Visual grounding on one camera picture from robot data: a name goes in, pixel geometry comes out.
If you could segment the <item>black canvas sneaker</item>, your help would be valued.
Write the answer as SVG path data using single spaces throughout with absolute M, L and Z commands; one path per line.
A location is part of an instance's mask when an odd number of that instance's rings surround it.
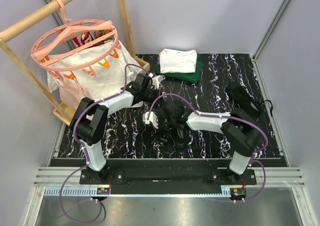
M 191 111 L 186 110 L 183 103 L 175 99 L 160 102 L 152 112 L 157 116 L 158 128 L 155 132 L 172 137 L 181 148 L 187 142 L 189 128 L 186 122 Z

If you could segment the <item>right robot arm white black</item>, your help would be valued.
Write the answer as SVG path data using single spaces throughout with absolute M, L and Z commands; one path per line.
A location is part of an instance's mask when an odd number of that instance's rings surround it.
M 208 113 L 186 109 L 181 101 L 174 100 L 147 112 L 143 119 L 146 124 L 164 132 L 190 130 L 224 135 L 233 148 L 227 178 L 235 185 L 244 180 L 256 146 L 265 137 L 255 120 L 240 108 L 225 113 Z

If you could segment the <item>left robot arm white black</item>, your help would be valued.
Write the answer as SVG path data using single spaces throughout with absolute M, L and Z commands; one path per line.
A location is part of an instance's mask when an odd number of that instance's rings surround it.
M 107 98 L 95 101 L 84 97 L 80 101 L 70 127 L 84 151 L 86 165 L 92 170 L 90 178 L 95 183 L 103 184 L 108 179 L 101 146 L 108 117 L 140 102 L 152 103 L 160 95 L 159 86 L 164 79 L 163 75 L 138 73 L 134 81 L 125 82 L 120 91 Z

